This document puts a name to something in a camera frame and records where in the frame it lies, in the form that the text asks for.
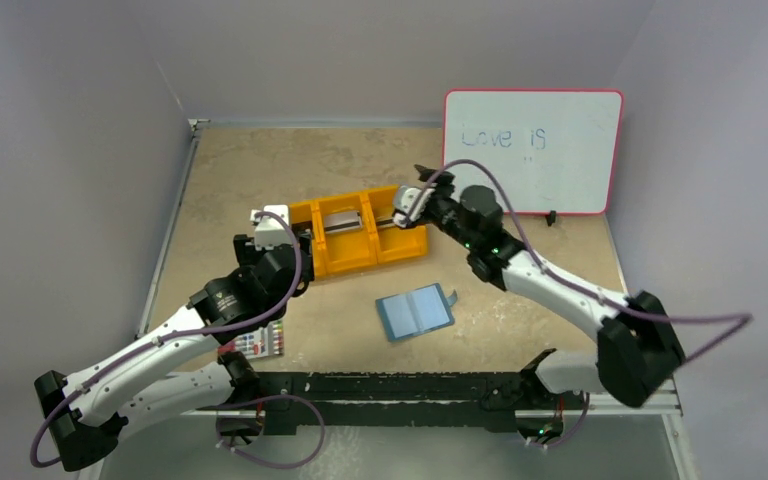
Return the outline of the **blue card holder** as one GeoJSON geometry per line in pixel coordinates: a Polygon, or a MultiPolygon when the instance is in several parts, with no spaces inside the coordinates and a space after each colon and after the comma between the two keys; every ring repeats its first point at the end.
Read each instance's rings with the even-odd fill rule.
{"type": "Polygon", "coordinates": [[[379,298],[375,308],[391,343],[449,327],[455,323],[452,307],[456,290],[446,294],[439,283],[379,298]]]}

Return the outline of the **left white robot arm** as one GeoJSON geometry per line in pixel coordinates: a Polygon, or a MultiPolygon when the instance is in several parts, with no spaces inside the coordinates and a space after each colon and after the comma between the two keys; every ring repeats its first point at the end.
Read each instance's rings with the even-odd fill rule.
{"type": "Polygon", "coordinates": [[[258,382],[241,354],[178,376],[183,363],[281,319],[313,278],[311,237],[295,234],[259,248],[234,239],[238,266],[208,281],[170,317],[112,356],[77,372],[50,370],[34,381],[44,421],[32,440],[36,468],[83,470],[127,436],[185,411],[228,403],[244,409],[258,382]]]}

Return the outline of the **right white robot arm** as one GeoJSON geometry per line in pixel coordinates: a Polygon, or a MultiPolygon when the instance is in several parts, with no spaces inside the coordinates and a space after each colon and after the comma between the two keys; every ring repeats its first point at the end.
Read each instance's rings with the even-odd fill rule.
{"type": "Polygon", "coordinates": [[[405,185],[393,199],[395,225],[432,225],[468,252],[473,274],[497,289],[534,301],[583,332],[592,355],[549,350],[526,369],[524,399],[544,407],[559,394],[608,394],[639,408],[686,363],[661,301],[603,288],[552,264],[504,223],[503,195],[484,185],[455,189],[445,170],[416,168],[422,186],[405,185]]]}

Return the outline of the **silver card in bin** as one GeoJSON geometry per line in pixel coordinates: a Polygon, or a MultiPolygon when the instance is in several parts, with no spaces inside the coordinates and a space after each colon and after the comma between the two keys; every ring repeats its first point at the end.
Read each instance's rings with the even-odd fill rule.
{"type": "Polygon", "coordinates": [[[323,216],[323,230],[326,235],[354,232],[363,229],[363,218],[358,210],[347,210],[323,216]]]}

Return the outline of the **right yellow bin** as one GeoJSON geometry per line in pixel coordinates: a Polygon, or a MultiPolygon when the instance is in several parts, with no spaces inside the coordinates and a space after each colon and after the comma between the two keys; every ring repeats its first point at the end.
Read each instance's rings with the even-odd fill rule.
{"type": "Polygon", "coordinates": [[[398,190],[398,185],[390,185],[365,191],[371,210],[373,247],[379,264],[407,261],[428,253],[425,226],[404,230],[392,222],[393,200],[398,190]]]}

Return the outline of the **yellow bin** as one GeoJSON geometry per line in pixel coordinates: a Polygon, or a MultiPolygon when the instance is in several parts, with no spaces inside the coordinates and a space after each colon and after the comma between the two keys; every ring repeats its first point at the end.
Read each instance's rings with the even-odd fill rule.
{"type": "Polygon", "coordinates": [[[425,226],[404,230],[392,222],[393,200],[398,190],[398,185],[390,185],[365,191],[371,210],[373,247],[379,264],[407,261],[428,253],[425,226]]]}
{"type": "Polygon", "coordinates": [[[366,193],[357,191],[291,203],[289,212],[293,227],[310,224],[316,280],[356,272],[376,263],[372,245],[375,233],[370,225],[372,213],[366,193]],[[351,212],[360,217],[358,228],[337,233],[325,231],[327,217],[351,212]]]}

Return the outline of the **marker pen pack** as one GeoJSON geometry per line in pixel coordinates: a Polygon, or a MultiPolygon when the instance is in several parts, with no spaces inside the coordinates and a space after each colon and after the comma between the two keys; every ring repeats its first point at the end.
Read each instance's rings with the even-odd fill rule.
{"type": "Polygon", "coordinates": [[[217,349],[217,354],[242,353],[248,359],[277,357],[284,354],[284,330],[281,320],[269,322],[258,330],[238,335],[217,349]]]}

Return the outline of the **middle yellow bin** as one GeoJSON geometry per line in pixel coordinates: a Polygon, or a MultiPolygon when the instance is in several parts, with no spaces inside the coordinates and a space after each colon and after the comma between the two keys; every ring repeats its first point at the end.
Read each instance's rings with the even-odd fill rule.
{"type": "Polygon", "coordinates": [[[375,233],[370,225],[372,213],[366,193],[357,191],[291,203],[289,212],[293,227],[310,224],[316,280],[356,272],[376,263],[372,245],[375,233]],[[351,212],[360,217],[358,228],[337,233],[325,231],[327,217],[351,212]]]}

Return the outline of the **right whiteboard stand foot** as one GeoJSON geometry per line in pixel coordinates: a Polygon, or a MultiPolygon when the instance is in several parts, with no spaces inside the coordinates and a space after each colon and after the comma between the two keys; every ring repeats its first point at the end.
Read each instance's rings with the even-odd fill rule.
{"type": "Polygon", "coordinates": [[[545,222],[548,227],[553,226],[557,221],[557,212],[555,210],[549,211],[545,216],[545,222]]]}

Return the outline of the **pink framed whiteboard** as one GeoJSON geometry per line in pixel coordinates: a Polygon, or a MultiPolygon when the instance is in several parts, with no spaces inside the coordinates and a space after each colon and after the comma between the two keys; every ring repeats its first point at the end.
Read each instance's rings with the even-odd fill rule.
{"type": "Polygon", "coordinates": [[[600,215],[610,202],[624,96],[611,89],[453,89],[443,163],[461,192],[508,196],[506,212],[600,215]]]}

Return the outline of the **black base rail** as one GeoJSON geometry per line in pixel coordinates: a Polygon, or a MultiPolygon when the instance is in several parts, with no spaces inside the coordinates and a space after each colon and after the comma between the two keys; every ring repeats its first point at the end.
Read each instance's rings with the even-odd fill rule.
{"type": "Polygon", "coordinates": [[[581,394],[552,394],[525,372],[262,372],[219,407],[259,411],[268,435],[300,426],[474,427],[491,433],[535,430],[581,394]]]}

